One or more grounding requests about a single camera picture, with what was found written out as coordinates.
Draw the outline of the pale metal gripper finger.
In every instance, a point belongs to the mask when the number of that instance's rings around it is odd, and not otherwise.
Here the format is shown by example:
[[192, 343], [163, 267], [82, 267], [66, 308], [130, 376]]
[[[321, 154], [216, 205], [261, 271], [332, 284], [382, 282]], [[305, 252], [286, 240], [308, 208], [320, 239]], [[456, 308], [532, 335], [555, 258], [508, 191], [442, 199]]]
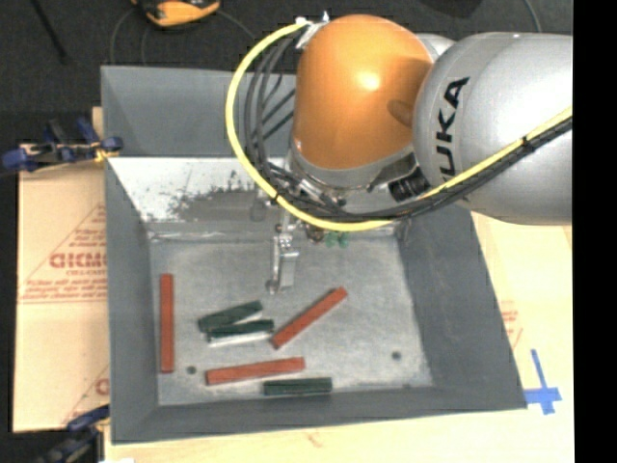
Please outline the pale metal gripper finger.
[[280, 289], [287, 289], [294, 285], [296, 264], [300, 251], [291, 240], [282, 240], [280, 251]]
[[270, 276], [266, 289], [270, 294], [276, 294], [280, 289], [281, 245], [277, 236], [272, 237], [270, 253]]

